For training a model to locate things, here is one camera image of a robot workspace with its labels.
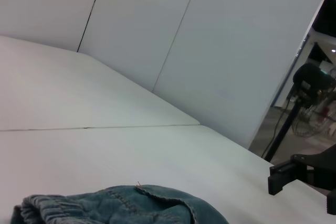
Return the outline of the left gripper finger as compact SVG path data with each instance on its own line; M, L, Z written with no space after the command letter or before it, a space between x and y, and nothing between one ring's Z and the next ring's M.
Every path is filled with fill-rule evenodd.
M327 213L336 214L336 189L327 194Z
M290 160L272 166L268 177L268 192L276 195L285 185L295 180L335 195L335 145L319 154L295 154Z

